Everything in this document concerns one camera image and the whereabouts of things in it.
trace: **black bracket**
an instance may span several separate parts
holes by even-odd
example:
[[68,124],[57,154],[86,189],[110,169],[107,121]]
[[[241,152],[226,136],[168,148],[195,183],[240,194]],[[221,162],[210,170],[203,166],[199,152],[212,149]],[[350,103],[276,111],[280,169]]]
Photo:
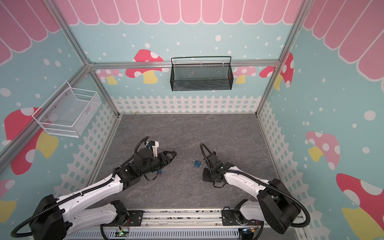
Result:
[[143,220],[143,213],[144,211],[140,210],[128,210],[129,213],[129,222],[128,226],[130,227],[139,227],[141,226],[141,221]]
[[235,210],[225,209],[221,211],[221,218],[223,222],[223,226],[256,226],[261,223],[258,220],[245,220],[243,224],[241,224],[235,217]]

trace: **gray marble floor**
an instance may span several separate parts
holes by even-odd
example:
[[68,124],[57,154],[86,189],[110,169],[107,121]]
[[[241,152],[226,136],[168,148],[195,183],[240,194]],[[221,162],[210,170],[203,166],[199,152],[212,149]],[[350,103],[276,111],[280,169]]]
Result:
[[123,115],[97,180],[129,158],[145,136],[159,141],[159,151],[175,147],[176,158],[154,181],[142,177],[136,185],[94,206],[120,200],[128,208],[234,207],[242,199],[254,199],[235,186],[218,189],[202,181],[204,162],[200,168],[191,164],[193,159],[202,161],[201,142],[216,151],[222,162],[259,178],[277,177],[254,114],[154,114]]

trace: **vent grille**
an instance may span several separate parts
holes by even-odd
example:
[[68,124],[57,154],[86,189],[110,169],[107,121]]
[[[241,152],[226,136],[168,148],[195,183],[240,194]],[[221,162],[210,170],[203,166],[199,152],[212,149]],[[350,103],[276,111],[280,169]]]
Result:
[[[115,237],[118,229],[104,229],[111,240],[117,239],[236,239],[239,237],[236,228],[191,228],[191,229],[131,229],[128,237]],[[103,239],[99,229],[85,229],[65,238],[66,240]]]

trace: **white picket fence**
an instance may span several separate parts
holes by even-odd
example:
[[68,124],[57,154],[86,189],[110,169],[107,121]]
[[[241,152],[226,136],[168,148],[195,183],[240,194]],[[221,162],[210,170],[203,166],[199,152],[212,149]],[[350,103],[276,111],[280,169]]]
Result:
[[103,104],[99,113],[99,116],[96,116],[96,121],[92,122],[92,128],[87,129],[88,136],[83,137],[83,145],[78,145],[79,152],[73,154],[73,163],[67,164],[67,174],[61,175],[63,180],[61,185],[53,187],[56,192],[55,197],[67,195],[85,187],[116,118],[108,105]]
[[273,159],[282,178],[281,180],[288,187],[292,196],[297,198],[310,211],[311,223],[309,231],[313,240],[329,240],[330,230],[321,224],[322,213],[316,211],[313,206],[315,198],[310,197],[307,192],[308,184],[305,184],[302,180],[303,173],[297,170],[298,162],[292,159],[293,152],[288,150],[289,143],[284,141],[285,135],[281,134],[281,127],[278,126],[278,120],[275,120],[275,114],[272,114],[269,102],[265,103],[259,117],[268,144],[272,149]]
[[246,98],[238,96],[231,98],[230,96],[223,98],[222,96],[216,98],[212,96],[208,98],[204,96],[200,98],[153,98],[152,96],[147,99],[142,97],[134,97],[131,99],[127,96],[126,99],[119,97],[112,100],[120,113],[151,113],[151,114],[164,114],[164,113],[254,113],[256,112],[262,97]]

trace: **black cable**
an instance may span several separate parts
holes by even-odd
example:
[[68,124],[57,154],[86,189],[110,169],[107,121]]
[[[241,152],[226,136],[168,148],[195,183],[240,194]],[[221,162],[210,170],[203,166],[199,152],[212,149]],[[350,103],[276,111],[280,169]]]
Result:
[[149,139],[149,136],[146,136],[145,138],[143,138],[135,147],[135,150],[133,151],[133,154],[135,154],[137,152],[137,149],[140,147],[140,145],[145,141],[147,141]]
[[47,207],[46,209],[42,210],[41,212],[39,213],[36,213],[34,214],[32,217],[28,218],[27,220],[25,220],[24,222],[20,223],[18,226],[15,227],[15,229],[12,230],[11,232],[11,237],[14,237],[14,238],[18,238],[18,237],[28,237],[28,236],[32,236],[32,232],[26,232],[26,233],[17,233],[22,227],[24,227],[25,225],[27,225],[28,223],[32,222],[34,219],[40,217],[41,215],[45,214],[46,212],[54,209],[55,207],[58,207],[60,206],[61,204],[65,203],[65,202],[68,202],[69,200],[72,200],[74,198],[77,198],[79,196],[82,196],[82,194],[86,194],[86,193],[89,193],[89,192],[92,192],[96,189],[99,189],[101,187],[104,187],[106,185],[108,185],[109,183],[111,183],[114,179],[116,175],[116,169],[113,169],[113,172],[112,172],[112,177],[106,181],[105,183],[103,184],[100,184],[100,185],[97,185],[95,187],[91,187],[91,188],[88,188],[84,191],[81,191],[79,193],[76,193],[76,194],[73,194],[72,196],[70,197],[67,197],[66,199],[63,199],[55,204],[53,204],[52,206],[50,207]]
[[260,230],[259,230],[259,232],[257,233],[257,235],[256,235],[256,237],[254,237],[254,239],[252,239],[252,240],[257,240],[259,237],[260,237],[260,235],[262,234],[262,231],[263,231],[263,228],[264,228],[264,221],[259,221],[260,222]]
[[299,202],[299,201],[298,201],[297,199],[295,199],[294,197],[292,197],[292,196],[286,194],[285,192],[279,190],[278,188],[275,188],[275,187],[273,187],[273,186],[271,186],[271,185],[269,185],[269,184],[267,184],[267,183],[265,183],[265,182],[262,182],[262,181],[260,181],[260,180],[258,180],[258,179],[256,179],[256,178],[252,177],[251,175],[249,175],[249,174],[247,174],[247,173],[245,173],[245,172],[234,171],[234,170],[224,170],[224,171],[220,172],[220,173],[218,174],[218,176],[223,175],[223,174],[228,173],[228,172],[246,176],[247,178],[251,179],[252,181],[256,182],[257,184],[259,184],[259,185],[261,185],[261,186],[264,186],[264,187],[266,187],[266,188],[269,188],[270,190],[272,190],[272,191],[274,191],[274,192],[276,192],[276,193],[278,193],[278,194],[281,194],[281,195],[283,195],[283,196],[285,196],[285,197],[291,199],[294,203],[296,203],[296,204],[303,210],[303,212],[304,212],[304,214],[305,214],[305,221],[302,222],[302,223],[292,223],[292,224],[291,224],[291,227],[305,227],[305,226],[308,226],[308,224],[310,223],[310,221],[311,221],[310,213],[309,213],[308,210],[304,207],[304,205],[301,204],[301,202]]
[[107,238],[107,236],[105,235],[105,233],[104,233],[103,225],[104,225],[104,224],[100,224],[100,232],[101,232],[101,236],[104,238],[104,240],[109,240],[109,239]]

